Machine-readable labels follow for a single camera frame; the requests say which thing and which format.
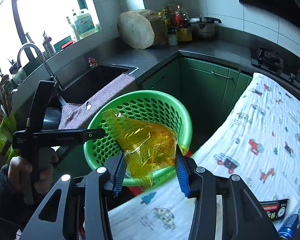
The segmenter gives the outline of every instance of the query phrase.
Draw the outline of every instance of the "human hand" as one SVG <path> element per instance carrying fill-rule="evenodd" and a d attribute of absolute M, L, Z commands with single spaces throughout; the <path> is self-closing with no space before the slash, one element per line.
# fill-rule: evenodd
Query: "human hand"
<path fill-rule="evenodd" d="M 57 162 L 58 157 L 54 155 L 52 162 Z M 10 184 L 19 192 L 23 192 L 23 186 L 20 180 L 20 173 L 31 173 L 32 165 L 25 158 L 20 156 L 13 157 L 10 161 L 8 170 L 8 180 Z M 53 166 L 49 164 L 48 168 L 40 173 L 40 179 L 34 183 L 34 188 L 40 194 L 47 193 L 51 188 L 53 180 Z"/>

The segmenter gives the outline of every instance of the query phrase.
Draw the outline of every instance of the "chrome faucet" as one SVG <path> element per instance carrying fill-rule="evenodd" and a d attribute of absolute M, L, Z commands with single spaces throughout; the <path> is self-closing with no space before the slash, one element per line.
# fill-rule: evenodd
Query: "chrome faucet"
<path fill-rule="evenodd" d="M 44 56 L 43 56 L 43 53 L 41 52 L 41 50 L 38 48 L 37 45 L 33 44 L 33 43 L 25 43 L 22 45 L 22 47 L 20 48 L 19 52 L 18 52 L 18 56 L 17 56 L 17 65 L 18 65 L 18 68 L 21 68 L 21 62 L 20 62 L 20 55 L 21 55 L 21 52 L 25 49 L 25 48 L 33 48 L 36 53 L 38 54 L 39 58 L 42 60 L 43 62 L 43 65 L 45 66 L 46 70 L 48 71 L 49 75 L 54 79 L 55 82 L 57 82 L 57 84 L 59 85 L 59 88 L 61 89 L 61 91 L 64 90 L 63 86 L 61 85 L 59 79 L 53 74 L 51 68 L 49 67 L 47 61 L 45 60 Z"/>

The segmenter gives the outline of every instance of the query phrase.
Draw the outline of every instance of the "pressure cooker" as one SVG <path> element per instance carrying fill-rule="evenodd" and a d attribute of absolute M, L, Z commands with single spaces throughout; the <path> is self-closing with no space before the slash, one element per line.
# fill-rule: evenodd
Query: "pressure cooker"
<path fill-rule="evenodd" d="M 220 19 L 213 17 L 191 18 L 190 25 L 192 34 L 199 39 L 212 40 L 214 38 L 215 22 L 222 23 Z"/>

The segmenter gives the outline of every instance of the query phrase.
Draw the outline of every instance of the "crumpled transparent packaging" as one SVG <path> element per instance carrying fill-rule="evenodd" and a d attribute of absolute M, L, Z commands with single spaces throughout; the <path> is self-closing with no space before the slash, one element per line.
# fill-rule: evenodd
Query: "crumpled transparent packaging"
<path fill-rule="evenodd" d="M 153 171 L 175 165 L 177 134 L 169 127 L 125 117 L 109 109 L 103 112 L 112 138 L 125 154 L 128 171 L 147 189 L 153 184 Z M 187 152 L 183 145 L 183 154 Z"/>

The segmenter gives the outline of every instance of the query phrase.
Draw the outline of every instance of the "kitchen sink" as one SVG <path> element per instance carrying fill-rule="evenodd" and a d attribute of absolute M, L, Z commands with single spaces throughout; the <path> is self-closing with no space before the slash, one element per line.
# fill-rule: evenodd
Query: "kitchen sink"
<path fill-rule="evenodd" d="M 120 65 L 99 65 L 89 69 L 65 87 L 59 101 L 62 105 L 65 103 L 83 104 L 122 73 L 131 74 L 137 69 L 137 67 Z"/>

